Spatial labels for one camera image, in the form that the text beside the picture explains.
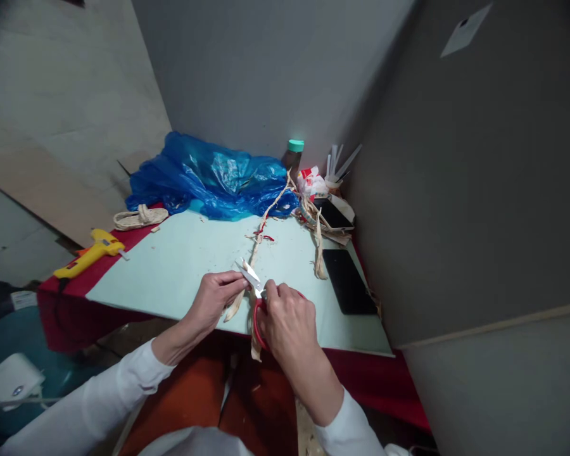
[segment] red tablecloth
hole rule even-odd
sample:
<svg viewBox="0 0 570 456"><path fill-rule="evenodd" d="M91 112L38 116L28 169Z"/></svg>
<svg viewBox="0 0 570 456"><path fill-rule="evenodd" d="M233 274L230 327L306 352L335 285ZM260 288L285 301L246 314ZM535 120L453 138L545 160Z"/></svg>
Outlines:
<svg viewBox="0 0 570 456"><path fill-rule="evenodd" d="M112 234L129 251L150 233L151 228L112 231ZM98 260L68 284L59 301L57 278L51 277L40 286L38 307L51 350L76 352L126 323L153 318L152 315L109 307L85 298L119 258L104 256ZM326 353L342 385L356 401L430 433L428 420L400 352L396 352L396 358L342 350L326 350Z"/></svg>
<svg viewBox="0 0 570 456"><path fill-rule="evenodd" d="M131 250L145 238L153 227L131 231L112 231L112 234ZM72 279L58 299L59 280L51 276L40 285L38 307L48 347L55 352L72 353L126 323L154 318L152 315L122 310L85 298L99 279L118 261L120 255L106 255Z"/></svg>

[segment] hand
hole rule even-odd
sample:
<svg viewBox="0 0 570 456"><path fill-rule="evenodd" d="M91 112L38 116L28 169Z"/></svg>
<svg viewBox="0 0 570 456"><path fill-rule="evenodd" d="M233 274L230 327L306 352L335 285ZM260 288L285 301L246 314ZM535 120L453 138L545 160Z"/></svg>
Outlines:
<svg viewBox="0 0 570 456"><path fill-rule="evenodd" d="M156 359L165 365L179 363L215 329L224 307L248 284L240 272L205 274L186 316L152 341Z"/></svg>
<svg viewBox="0 0 570 456"><path fill-rule="evenodd" d="M240 272L205 274L185 319L192 320L194 326L207 335L217 326L224 308L248 285Z"/></svg>
<svg viewBox="0 0 570 456"><path fill-rule="evenodd" d="M315 424L327 426L342 406L344 389L317 341L315 305L273 280L266 295L268 313L258 311L260 330Z"/></svg>

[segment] yellow glue gun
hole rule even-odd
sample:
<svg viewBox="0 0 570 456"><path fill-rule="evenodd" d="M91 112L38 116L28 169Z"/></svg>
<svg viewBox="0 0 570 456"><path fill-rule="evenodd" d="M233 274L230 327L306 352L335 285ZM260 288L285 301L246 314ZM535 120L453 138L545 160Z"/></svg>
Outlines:
<svg viewBox="0 0 570 456"><path fill-rule="evenodd" d="M76 259L76 261L56 270L54 273L55 277L58 279L73 279L104 255L114 257L121 254L125 260L129 260L125 253L125 245L109 232L102 229L94 229L91 231L91 237L95 239L93 247L88 249L87 253Z"/></svg>

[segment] blue plastic bag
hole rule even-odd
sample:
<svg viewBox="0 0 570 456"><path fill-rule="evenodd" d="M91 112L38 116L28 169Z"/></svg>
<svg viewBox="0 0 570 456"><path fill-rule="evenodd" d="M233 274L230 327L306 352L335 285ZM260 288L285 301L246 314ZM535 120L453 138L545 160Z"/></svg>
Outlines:
<svg viewBox="0 0 570 456"><path fill-rule="evenodd" d="M132 211L140 204L162 202L173 215L199 200L199 211L210 219L239 220L263 216L287 184L287 172L276 158L171 132L162 152L142 163L130 184L127 208ZM287 190L269 215L287 217L298 205L297 196Z"/></svg>

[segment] bottle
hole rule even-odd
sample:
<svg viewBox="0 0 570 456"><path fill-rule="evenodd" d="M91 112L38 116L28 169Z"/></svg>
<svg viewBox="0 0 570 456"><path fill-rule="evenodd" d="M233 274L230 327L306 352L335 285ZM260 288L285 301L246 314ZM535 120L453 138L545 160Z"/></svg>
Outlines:
<svg viewBox="0 0 570 456"><path fill-rule="evenodd" d="M298 168L300 167L300 159L302 158L302 151L304 150L304 141L298 141L296 139L290 139L287 152L283 155L281 163L285 166L285 169L289 171L289 175L296 182L298 178Z"/></svg>

